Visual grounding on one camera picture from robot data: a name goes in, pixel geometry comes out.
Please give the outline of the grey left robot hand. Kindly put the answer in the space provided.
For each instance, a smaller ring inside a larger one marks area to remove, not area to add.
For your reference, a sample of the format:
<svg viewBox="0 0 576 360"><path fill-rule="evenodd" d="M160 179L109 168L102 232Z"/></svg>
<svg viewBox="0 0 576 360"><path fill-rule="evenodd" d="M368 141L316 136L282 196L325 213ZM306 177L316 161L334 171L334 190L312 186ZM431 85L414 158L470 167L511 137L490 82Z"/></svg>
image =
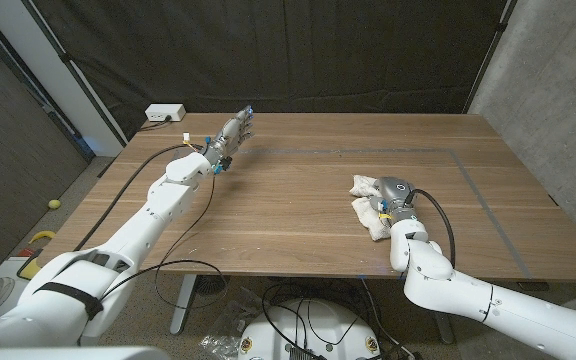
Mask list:
<svg viewBox="0 0 576 360"><path fill-rule="evenodd" d="M211 165L216 165L231 157L244 141L254 136L251 131L253 117L252 107L246 106L229 119L215 137L208 142L203 156Z"/></svg>

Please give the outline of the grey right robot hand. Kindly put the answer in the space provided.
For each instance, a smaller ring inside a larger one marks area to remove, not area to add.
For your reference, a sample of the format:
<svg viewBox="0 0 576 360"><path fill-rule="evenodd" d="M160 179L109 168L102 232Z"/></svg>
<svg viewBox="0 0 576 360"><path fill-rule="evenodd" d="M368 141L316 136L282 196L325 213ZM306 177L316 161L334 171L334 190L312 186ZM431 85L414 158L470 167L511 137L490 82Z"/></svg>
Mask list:
<svg viewBox="0 0 576 360"><path fill-rule="evenodd" d="M406 200L413 190L410 183L396 177L381 177L373 188L377 195L370 196L369 203L382 222L392 226L401 220L417 219L412 202Z"/></svg>

